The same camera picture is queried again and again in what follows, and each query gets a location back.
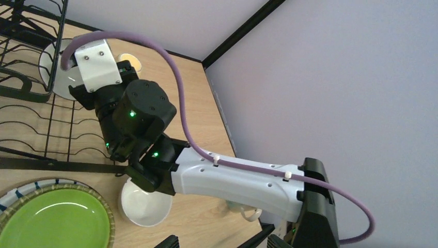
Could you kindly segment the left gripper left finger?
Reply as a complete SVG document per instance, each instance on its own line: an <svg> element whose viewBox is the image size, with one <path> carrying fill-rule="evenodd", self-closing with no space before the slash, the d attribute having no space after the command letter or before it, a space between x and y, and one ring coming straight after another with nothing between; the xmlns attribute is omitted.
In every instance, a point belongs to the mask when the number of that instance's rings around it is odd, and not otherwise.
<svg viewBox="0 0 438 248"><path fill-rule="evenodd" d="M154 248L179 248L179 238L176 235L170 235L157 244Z"/></svg>

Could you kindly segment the plain white bowl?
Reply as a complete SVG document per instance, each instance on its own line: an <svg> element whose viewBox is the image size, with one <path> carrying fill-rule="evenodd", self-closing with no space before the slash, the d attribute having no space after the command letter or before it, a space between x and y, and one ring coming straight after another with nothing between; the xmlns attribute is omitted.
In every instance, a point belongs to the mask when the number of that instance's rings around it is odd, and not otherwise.
<svg viewBox="0 0 438 248"><path fill-rule="evenodd" d="M135 225L154 227L169 215L173 197L160 192L146 192L134 184L131 178L124 183L118 198L121 215Z"/></svg>

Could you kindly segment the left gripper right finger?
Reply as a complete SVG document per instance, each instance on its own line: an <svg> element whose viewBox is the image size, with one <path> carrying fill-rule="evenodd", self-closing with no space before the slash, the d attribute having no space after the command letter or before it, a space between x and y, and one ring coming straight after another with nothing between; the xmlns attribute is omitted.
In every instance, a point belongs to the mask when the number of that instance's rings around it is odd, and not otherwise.
<svg viewBox="0 0 438 248"><path fill-rule="evenodd" d="M272 234L267 238L267 248L292 248L292 246L279 236Z"/></svg>

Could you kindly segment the yellow mug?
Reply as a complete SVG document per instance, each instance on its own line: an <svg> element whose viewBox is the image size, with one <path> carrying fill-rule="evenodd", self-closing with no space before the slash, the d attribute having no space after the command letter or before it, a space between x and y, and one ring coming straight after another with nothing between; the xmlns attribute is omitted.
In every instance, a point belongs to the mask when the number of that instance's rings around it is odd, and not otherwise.
<svg viewBox="0 0 438 248"><path fill-rule="evenodd" d="M135 69L136 73L138 76L141 75L141 71L142 71L142 63L140 62L140 60L129 53L121 53L118 55L118 61L124 61L127 60L130 62L131 66Z"/></svg>

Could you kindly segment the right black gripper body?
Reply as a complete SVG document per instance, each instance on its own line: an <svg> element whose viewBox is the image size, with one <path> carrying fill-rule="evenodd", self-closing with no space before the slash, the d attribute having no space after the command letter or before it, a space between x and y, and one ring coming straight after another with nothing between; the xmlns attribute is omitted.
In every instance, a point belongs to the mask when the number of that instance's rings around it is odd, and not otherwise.
<svg viewBox="0 0 438 248"><path fill-rule="evenodd" d="M94 92L87 92L85 85L68 86L70 95L85 109L95 110L102 136L106 144L121 140L121 133L114 125L112 114L129 82L138 79L135 68L128 60L117 63L122 83L104 86Z"/></svg>

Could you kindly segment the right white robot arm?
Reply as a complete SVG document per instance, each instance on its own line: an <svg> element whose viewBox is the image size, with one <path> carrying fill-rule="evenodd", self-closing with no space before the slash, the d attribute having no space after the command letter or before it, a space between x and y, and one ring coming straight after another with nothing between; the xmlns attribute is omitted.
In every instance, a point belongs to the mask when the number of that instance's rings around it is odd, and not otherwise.
<svg viewBox="0 0 438 248"><path fill-rule="evenodd" d="M261 209L287 221L284 238L263 231L274 246L339 247L335 201L321 161L270 165L221 157L165 129L176 107L153 81L138 78L128 61L86 57L73 64L81 82L70 94L100 123L111 160L147 192L196 194Z"/></svg>

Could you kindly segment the teal patterned white bowl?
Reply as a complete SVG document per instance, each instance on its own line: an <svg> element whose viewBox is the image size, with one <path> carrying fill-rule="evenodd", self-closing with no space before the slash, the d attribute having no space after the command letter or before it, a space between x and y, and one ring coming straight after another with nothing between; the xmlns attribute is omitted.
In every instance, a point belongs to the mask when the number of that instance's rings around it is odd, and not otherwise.
<svg viewBox="0 0 438 248"><path fill-rule="evenodd" d="M69 71L63 71L60 68L61 54L64 49L71 43L71 41L72 39L70 38L61 40L58 64L53 82L53 92L62 98L75 101L75 98L69 92L69 86L71 85L72 87L77 87L83 84L79 68L73 67ZM39 57L39 73L45 85L48 85L50 76L52 75L52 60L50 59L50 56L53 57L55 46L55 42L48 45Z"/></svg>

